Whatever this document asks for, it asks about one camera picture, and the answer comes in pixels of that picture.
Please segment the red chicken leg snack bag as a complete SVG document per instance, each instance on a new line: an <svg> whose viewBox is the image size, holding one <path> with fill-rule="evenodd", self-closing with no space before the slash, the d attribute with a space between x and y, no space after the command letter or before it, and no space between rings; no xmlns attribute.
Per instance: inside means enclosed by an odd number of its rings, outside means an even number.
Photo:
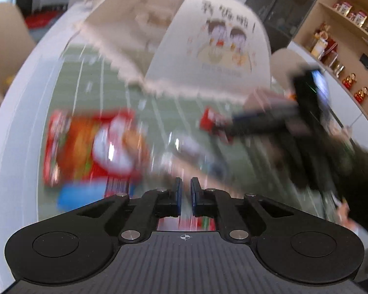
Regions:
<svg viewBox="0 0 368 294"><path fill-rule="evenodd" d="M48 124L44 183L58 186L101 178L136 181L150 157L134 110L56 110Z"/></svg>

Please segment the long red spicy strip packet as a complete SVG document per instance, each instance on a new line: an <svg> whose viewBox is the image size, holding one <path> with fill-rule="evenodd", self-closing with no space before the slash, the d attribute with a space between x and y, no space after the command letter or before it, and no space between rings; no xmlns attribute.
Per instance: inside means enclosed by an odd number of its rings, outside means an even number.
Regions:
<svg viewBox="0 0 368 294"><path fill-rule="evenodd" d="M229 122L230 120L224 115L217 113L213 108L206 107L199 121L199 129L231 145L233 137L228 136L224 130L224 127L229 125Z"/></svg>

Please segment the blue white biscuit packet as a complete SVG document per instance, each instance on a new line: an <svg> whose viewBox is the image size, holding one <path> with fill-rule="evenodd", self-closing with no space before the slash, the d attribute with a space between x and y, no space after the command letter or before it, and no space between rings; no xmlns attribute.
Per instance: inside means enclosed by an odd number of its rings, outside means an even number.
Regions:
<svg viewBox="0 0 368 294"><path fill-rule="evenodd" d="M71 211L105 198L107 180L78 181L62 186L57 200L61 211Z"/></svg>

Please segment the clear round pastry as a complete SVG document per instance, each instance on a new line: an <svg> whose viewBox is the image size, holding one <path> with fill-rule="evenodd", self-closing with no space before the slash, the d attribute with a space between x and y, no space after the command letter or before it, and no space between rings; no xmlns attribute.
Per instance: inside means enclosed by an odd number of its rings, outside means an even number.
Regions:
<svg viewBox="0 0 368 294"><path fill-rule="evenodd" d="M168 147L173 154L208 173L221 174L226 168L221 159L204 143L190 134L172 131L168 135Z"/></svg>

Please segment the green grid tablecloth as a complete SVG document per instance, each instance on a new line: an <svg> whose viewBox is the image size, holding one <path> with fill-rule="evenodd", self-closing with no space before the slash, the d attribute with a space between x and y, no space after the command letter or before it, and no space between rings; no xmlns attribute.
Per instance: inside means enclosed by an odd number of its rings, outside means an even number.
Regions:
<svg viewBox="0 0 368 294"><path fill-rule="evenodd" d="M231 196L259 194L320 218L334 220L336 207L331 194L294 185L280 156L269 149L267 137L255 136L225 145L200 130L199 120L205 108L231 115L238 112L237 105L206 99L149 96L137 86L125 85L118 78L118 71L91 46L69 45L60 57L60 70L48 113L58 109L79 112L118 106L135 110L138 127L146 137L153 159L150 176L130 186L133 197L140 197L145 191L168 182L168 176L159 166L175 153L176 138L187 135L216 153L226 164L227 191Z"/></svg>

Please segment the beige chair right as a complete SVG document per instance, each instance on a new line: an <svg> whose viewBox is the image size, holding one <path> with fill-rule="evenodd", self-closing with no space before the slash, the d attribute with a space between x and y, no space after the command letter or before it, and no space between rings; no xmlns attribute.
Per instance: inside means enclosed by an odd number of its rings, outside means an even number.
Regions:
<svg viewBox="0 0 368 294"><path fill-rule="evenodd" d="M292 78L301 74L309 64L303 57L290 49L279 49L270 57L271 75L282 87L288 90L292 87Z"/></svg>

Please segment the wooden display shelf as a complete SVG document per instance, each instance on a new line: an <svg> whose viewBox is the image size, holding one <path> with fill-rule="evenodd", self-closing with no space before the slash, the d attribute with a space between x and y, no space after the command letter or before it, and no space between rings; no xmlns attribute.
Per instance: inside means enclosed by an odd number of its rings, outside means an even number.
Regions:
<svg viewBox="0 0 368 294"><path fill-rule="evenodd" d="M368 89L368 0L316 0L292 41L308 50L322 25L330 27L328 35L337 44L337 60L344 66L337 80L342 83L354 74L356 81L349 93ZM368 116L368 94L354 101Z"/></svg>

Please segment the dark glass cabinet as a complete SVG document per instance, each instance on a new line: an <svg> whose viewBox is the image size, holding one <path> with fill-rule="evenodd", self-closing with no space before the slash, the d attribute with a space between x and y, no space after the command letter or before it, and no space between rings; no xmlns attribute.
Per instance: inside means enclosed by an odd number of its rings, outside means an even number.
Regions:
<svg viewBox="0 0 368 294"><path fill-rule="evenodd" d="M271 51L286 48L316 0L246 0L268 34Z"/></svg>

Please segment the cartoon printed food cover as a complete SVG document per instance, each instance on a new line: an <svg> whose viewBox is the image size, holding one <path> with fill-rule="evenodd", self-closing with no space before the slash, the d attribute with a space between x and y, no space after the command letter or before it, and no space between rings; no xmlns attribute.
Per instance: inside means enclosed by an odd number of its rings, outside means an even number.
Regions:
<svg viewBox="0 0 368 294"><path fill-rule="evenodd" d="M243 103L271 85L266 30L238 0L101 0L77 29L155 95Z"/></svg>

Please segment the beige dining chair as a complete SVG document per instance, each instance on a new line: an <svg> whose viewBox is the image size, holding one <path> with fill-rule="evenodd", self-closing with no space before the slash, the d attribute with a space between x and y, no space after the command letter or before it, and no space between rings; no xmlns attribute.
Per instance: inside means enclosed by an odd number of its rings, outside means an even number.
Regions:
<svg viewBox="0 0 368 294"><path fill-rule="evenodd" d="M19 8L0 3L0 106L9 88L7 79L17 75L36 47Z"/></svg>

